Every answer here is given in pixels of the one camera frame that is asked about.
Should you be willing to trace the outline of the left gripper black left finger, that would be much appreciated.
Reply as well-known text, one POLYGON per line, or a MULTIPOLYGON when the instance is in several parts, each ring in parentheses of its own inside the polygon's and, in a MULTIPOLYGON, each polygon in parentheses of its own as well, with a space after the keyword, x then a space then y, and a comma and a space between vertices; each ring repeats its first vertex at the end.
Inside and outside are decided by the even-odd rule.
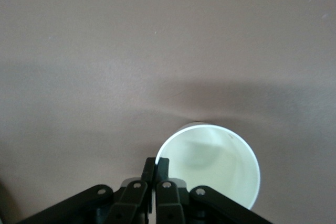
POLYGON ((117 191, 95 185, 19 223, 148 223, 155 158, 146 159, 140 178, 125 180, 117 191))

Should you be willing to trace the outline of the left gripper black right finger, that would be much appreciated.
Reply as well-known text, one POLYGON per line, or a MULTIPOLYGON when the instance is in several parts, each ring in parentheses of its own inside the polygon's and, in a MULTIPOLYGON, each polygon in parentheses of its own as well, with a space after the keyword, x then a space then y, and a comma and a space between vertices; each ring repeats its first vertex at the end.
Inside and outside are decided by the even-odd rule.
POLYGON ((169 159, 156 165, 156 223, 270 223, 211 187, 188 191, 186 182, 168 176, 169 159))

